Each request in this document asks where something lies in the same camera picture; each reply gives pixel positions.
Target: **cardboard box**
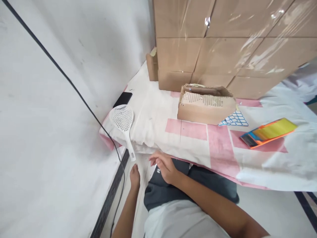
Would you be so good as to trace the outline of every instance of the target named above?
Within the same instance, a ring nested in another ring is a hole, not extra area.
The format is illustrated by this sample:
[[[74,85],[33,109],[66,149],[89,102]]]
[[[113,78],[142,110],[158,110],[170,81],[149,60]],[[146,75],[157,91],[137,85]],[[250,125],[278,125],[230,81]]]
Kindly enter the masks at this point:
[[[159,71],[159,65],[158,65],[158,55],[156,53],[156,47],[151,51],[151,53],[146,54],[146,65],[148,67],[149,72],[149,78],[150,81],[158,81],[158,71]]]
[[[265,38],[237,76],[284,79],[317,55],[317,38]]]
[[[194,72],[202,38],[159,38],[158,67],[164,71]]]
[[[192,73],[158,71],[158,87],[161,90],[180,92],[182,86],[189,83],[192,78]]]
[[[204,38],[195,73],[235,76],[262,40],[260,38],[254,40],[249,38]]]
[[[212,74],[201,74],[193,73],[191,84],[201,84],[206,87],[224,86],[227,87],[228,84],[233,79],[231,75],[212,75]]]
[[[207,37],[265,37],[292,0],[216,1]]]
[[[295,0],[269,37],[317,37],[317,1]]]
[[[236,76],[227,88],[235,98],[259,99],[282,80]]]
[[[215,0],[154,0],[156,38],[204,37]]]
[[[217,125],[236,110],[236,101],[225,87],[182,86],[177,119]]]

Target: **black smartphone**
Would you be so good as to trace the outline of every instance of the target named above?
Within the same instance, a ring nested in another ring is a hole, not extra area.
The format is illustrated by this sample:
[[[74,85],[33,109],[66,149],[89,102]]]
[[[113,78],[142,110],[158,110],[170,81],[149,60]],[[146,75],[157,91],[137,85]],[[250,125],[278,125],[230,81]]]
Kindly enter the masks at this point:
[[[132,93],[127,93],[127,92],[121,93],[120,97],[118,98],[116,103],[113,105],[113,108],[119,105],[128,104],[131,97],[132,97]]]

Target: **open cardboard box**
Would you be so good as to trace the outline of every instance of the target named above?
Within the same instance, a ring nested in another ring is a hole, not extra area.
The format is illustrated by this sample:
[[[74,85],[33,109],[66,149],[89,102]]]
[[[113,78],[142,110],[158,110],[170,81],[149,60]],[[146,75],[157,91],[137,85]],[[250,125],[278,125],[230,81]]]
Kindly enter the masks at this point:
[[[177,119],[217,125],[235,110],[235,98],[225,87],[185,84],[179,98]]]

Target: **wire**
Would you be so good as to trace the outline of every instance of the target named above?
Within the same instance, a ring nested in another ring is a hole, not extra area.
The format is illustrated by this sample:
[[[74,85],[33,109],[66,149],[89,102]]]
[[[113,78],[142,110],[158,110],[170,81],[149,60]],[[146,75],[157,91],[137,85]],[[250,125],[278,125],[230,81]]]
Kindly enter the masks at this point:
[[[50,55],[50,53],[46,50],[46,48],[42,45],[42,43],[39,41],[39,39],[34,35],[34,33],[31,31],[31,29],[26,25],[26,23],[22,20],[22,18],[19,16],[19,14],[15,11],[15,9],[11,6],[11,4],[7,1],[7,0],[2,0],[2,2],[7,6],[7,8],[10,10],[10,12],[15,16],[15,18],[20,22],[20,24],[24,27],[24,29],[29,33],[29,35],[33,38],[33,40],[39,45],[39,47],[44,51],[44,53],[47,55],[47,57],[52,61],[52,63],[56,66],[56,68],[62,73],[62,75],[67,79],[67,81],[70,83],[70,85],[73,87],[73,89],[77,92],[78,96],[81,98],[81,100],[83,101],[83,103],[86,105],[86,107],[88,108],[88,110],[90,111],[90,113],[93,115],[93,117],[96,119],[96,121],[98,122],[98,124],[102,127],[102,129],[105,131],[105,133],[107,134],[107,136],[111,139],[112,143],[114,144],[115,148],[116,148],[116,152],[118,155],[118,159],[120,161],[120,165],[121,168],[123,170],[123,186],[122,186],[122,191],[121,191],[121,195],[120,195],[120,199],[119,199],[119,203],[115,212],[115,217],[116,217],[116,213],[118,211],[118,207],[122,198],[122,193],[123,193],[123,188],[124,188],[124,182],[125,182],[125,172],[124,172],[124,167],[122,164],[122,161],[120,159],[120,155],[118,152],[118,148],[115,144],[115,142],[113,141],[113,139],[111,138],[111,136],[109,135],[109,133],[106,131],[106,129],[103,127],[103,125],[101,124],[101,122],[98,120],[98,118],[96,117],[96,115],[94,114],[94,112],[91,110],[91,108],[88,106],[87,102],[85,101],[85,99],[83,98],[83,96],[81,95],[81,93],[78,91],[78,89],[76,88],[76,86],[73,84],[73,82],[69,79],[69,77],[65,74],[65,72],[61,69],[61,67],[57,64],[57,62],[53,59],[53,57]],[[113,222],[112,222],[112,226],[111,226],[111,231],[110,231],[110,237],[112,236],[112,228],[114,226],[114,221],[115,221],[115,217],[113,218]]]

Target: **black floor trim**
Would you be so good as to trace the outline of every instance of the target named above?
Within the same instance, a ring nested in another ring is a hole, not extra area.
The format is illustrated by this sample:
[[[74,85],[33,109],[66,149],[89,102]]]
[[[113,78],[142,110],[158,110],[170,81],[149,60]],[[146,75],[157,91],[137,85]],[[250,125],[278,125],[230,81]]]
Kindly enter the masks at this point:
[[[312,192],[307,192],[307,194],[310,196],[310,198],[316,203],[317,205],[317,197]]]
[[[315,232],[317,233],[317,217],[309,205],[308,201],[306,200],[304,194],[302,192],[294,192],[298,201],[300,202],[301,206],[303,207],[306,216],[308,217],[311,225],[313,226]]]
[[[124,168],[126,166],[126,163],[128,162],[128,159],[129,159],[129,151],[126,149],[121,159],[122,165]],[[113,199],[115,198],[122,175],[123,175],[123,170],[121,166],[119,166],[90,238],[100,238],[103,226],[105,225],[107,216],[109,214]]]

